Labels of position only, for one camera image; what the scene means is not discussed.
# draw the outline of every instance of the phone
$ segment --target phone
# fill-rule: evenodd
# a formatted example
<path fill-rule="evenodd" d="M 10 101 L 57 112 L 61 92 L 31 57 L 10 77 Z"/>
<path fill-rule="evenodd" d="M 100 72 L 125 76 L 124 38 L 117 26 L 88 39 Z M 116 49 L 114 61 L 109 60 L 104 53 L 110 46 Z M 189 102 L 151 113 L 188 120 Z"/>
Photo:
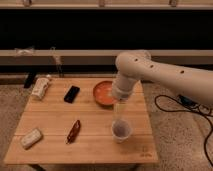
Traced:
<path fill-rule="evenodd" d="M 72 86 L 70 90 L 67 92 L 67 94 L 64 96 L 64 101 L 72 103 L 79 91 L 80 91 L 79 87 Z"/>

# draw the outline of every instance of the black cable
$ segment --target black cable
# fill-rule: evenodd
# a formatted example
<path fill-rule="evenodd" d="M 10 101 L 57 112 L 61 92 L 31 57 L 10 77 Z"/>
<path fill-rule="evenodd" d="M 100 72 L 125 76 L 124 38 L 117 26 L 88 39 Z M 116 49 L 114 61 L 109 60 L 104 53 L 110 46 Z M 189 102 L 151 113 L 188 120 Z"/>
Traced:
<path fill-rule="evenodd" d="M 157 100 L 159 98 L 161 98 L 161 97 L 166 97 L 166 98 L 176 102 L 180 106 L 184 107 L 186 110 L 168 110 L 168 109 L 163 109 L 157 102 Z M 203 148 L 204 148 L 204 153 L 206 155 L 207 160 L 209 161 L 210 165 L 213 167 L 213 161 L 211 161 L 211 159 L 209 157 L 209 154 L 208 154 L 208 151 L 207 151 L 207 143 L 208 143 L 208 140 L 209 140 L 209 138 L 211 137 L 211 135 L 213 133 L 213 123 L 208 118 L 208 117 L 213 117 L 213 115 L 211 115 L 212 109 L 209 109 L 209 108 L 204 106 L 204 108 L 208 109 L 208 111 L 209 111 L 208 113 L 204 113 L 204 112 L 201 111 L 202 105 L 195 105 L 193 107 L 188 107 L 188 106 L 185 106 L 182 103 L 180 103 L 178 100 L 176 100 L 176 99 L 174 99 L 174 98 L 172 98 L 170 96 L 167 96 L 167 95 L 158 95 L 158 96 L 156 96 L 155 97 L 155 105 L 157 106 L 158 109 L 160 109 L 161 111 L 164 111 L 164 112 L 190 112 L 190 113 L 202 116 L 203 118 L 205 118 L 208 121 L 208 123 L 210 125 L 210 130 L 209 130 L 209 133 L 207 134 L 207 136 L 204 139 Z"/>

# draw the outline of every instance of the cup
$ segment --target cup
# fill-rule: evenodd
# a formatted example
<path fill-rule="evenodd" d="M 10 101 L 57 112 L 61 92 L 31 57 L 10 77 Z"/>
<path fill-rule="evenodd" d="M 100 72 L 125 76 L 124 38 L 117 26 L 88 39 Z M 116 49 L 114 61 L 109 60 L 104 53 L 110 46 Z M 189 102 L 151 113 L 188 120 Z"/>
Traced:
<path fill-rule="evenodd" d="M 131 125 L 127 121 L 121 119 L 113 121 L 111 131 L 117 143 L 122 143 L 132 134 Z"/>

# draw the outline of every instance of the wooden tabletop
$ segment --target wooden tabletop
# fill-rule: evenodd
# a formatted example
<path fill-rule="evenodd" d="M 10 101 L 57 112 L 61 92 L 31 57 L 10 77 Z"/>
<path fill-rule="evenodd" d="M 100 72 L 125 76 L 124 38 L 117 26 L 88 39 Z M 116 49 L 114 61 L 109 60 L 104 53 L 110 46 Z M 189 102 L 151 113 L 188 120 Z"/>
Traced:
<path fill-rule="evenodd" d="M 29 98 L 13 136 L 5 164 L 155 163 L 158 160 L 152 129 L 140 83 L 128 100 L 123 118 L 133 127 L 125 142 L 114 142 L 111 135 L 113 109 L 103 108 L 93 98 L 93 87 L 111 78 L 54 78 L 42 101 Z M 63 101 L 72 85 L 80 87 L 73 104 Z M 74 122 L 81 121 L 76 141 L 66 144 Z M 34 128 L 44 138 L 29 150 L 20 139 Z"/>

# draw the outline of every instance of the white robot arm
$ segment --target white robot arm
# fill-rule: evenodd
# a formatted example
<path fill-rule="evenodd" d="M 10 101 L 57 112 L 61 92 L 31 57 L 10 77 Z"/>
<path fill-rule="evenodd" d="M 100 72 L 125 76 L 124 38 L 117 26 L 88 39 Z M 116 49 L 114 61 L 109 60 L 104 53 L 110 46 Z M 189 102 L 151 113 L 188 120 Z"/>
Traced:
<path fill-rule="evenodd" d="M 128 99 L 135 83 L 145 78 L 213 108 L 213 71 L 154 62 L 146 50 L 120 53 L 116 67 L 118 74 L 112 84 L 112 95 L 117 100 Z"/>

